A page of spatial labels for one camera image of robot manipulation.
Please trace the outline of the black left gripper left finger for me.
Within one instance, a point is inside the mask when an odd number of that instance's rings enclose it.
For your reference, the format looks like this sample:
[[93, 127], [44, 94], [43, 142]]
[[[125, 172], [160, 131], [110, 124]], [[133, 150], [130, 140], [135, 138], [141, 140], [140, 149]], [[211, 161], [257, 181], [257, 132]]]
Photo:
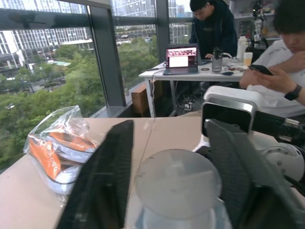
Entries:
[[122, 229], [129, 194], [134, 122], [114, 125], [81, 168], [58, 229]]

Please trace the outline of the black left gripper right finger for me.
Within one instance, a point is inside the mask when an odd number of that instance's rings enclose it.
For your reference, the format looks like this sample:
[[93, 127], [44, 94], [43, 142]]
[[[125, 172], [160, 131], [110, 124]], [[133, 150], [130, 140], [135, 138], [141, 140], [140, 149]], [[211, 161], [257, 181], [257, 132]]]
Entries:
[[221, 199], [234, 229], [302, 229], [305, 208], [303, 149], [262, 136], [250, 137], [236, 125], [210, 120], [207, 156], [222, 183]]

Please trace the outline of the bystander hand with watch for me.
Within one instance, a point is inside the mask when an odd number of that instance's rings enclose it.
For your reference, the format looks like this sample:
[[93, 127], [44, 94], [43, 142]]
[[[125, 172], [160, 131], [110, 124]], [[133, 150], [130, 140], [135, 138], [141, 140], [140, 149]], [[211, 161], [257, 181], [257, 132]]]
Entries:
[[256, 70], [253, 71], [259, 85], [284, 94], [292, 92], [296, 88], [296, 83], [286, 72], [275, 67], [272, 67], [270, 71], [273, 75], [263, 74]]

